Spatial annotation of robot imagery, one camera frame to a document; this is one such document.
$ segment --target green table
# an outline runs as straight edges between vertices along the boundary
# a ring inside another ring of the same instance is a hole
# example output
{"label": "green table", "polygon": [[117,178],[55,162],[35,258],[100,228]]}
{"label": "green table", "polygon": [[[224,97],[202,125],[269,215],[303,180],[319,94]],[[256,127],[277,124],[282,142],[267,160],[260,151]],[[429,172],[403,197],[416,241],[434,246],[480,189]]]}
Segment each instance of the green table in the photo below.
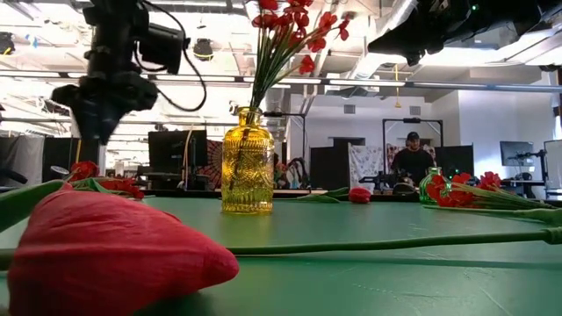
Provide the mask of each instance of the green table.
{"label": "green table", "polygon": [[[382,241],[536,231],[538,223],[436,212],[418,204],[277,201],[272,216],[227,216],[218,199],[146,203],[226,246]],[[0,234],[14,248],[20,223]],[[145,315],[562,315],[562,247],[543,242],[241,258],[238,277]],[[5,275],[0,305],[7,305]]]}

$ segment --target glass vase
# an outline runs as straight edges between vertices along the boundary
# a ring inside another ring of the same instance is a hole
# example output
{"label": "glass vase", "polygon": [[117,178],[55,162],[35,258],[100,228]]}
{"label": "glass vase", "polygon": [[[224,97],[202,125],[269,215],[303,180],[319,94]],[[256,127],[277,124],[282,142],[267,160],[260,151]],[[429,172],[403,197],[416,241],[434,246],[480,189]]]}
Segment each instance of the glass vase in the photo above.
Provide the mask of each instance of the glass vase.
{"label": "glass vase", "polygon": [[222,211],[269,214],[273,209],[273,137],[260,127],[262,113],[238,110],[238,126],[222,147]]}
{"label": "glass vase", "polygon": [[425,205],[435,205],[436,201],[431,198],[428,194],[427,185],[431,183],[433,176],[441,175],[441,168],[440,167],[430,167],[428,169],[428,175],[425,176],[420,181],[420,202]]}

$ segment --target man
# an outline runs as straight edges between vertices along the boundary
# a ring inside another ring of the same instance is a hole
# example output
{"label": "man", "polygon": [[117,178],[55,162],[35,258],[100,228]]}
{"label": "man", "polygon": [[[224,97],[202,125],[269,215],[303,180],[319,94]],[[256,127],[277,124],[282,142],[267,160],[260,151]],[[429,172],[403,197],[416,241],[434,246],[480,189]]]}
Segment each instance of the man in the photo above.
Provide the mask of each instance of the man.
{"label": "man", "polygon": [[411,132],[407,135],[407,147],[394,156],[391,170],[400,173],[405,170],[415,185],[427,175],[429,167],[433,167],[433,158],[420,147],[420,135]]}

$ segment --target cap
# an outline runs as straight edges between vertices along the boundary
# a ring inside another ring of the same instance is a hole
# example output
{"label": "cap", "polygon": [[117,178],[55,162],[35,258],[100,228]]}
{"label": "cap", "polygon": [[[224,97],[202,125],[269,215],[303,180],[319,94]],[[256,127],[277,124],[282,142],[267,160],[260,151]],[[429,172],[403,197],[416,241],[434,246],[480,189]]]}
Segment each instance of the cap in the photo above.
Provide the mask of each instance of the cap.
{"label": "cap", "polygon": [[416,132],[410,132],[407,135],[406,139],[407,140],[418,140],[418,139],[420,139],[420,135],[418,135],[418,133],[416,133]]}

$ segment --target computer monitor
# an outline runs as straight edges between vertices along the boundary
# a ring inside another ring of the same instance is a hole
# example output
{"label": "computer monitor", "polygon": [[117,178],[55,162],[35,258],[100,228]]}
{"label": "computer monitor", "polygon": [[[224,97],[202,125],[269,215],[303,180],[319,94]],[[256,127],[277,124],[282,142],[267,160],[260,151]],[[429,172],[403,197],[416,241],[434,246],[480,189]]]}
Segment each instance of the computer monitor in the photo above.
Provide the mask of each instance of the computer monitor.
{"label": "computer monitor", "polygon": [[532,167],[535,161],[529,155],[533,153],[530,141],[500,141],[501,165],[504,167]]}
{"label": "computer monitor", "polygon": [[474,176],[474,149],[472,145],[436,147],[436,163],[448,178],[461,173]]}
{"label": "computer monitor", "polygon": [[[148,159],[154,172],[182,172],[184,163],[185,141],[189,131],[149,132],[148,133]],[[192,131],[191,141],[194,142],[195,153],[192,146],[188,148],[189,165],[191,158],[195,157],[198,167],[207,165],[207,131]]]}

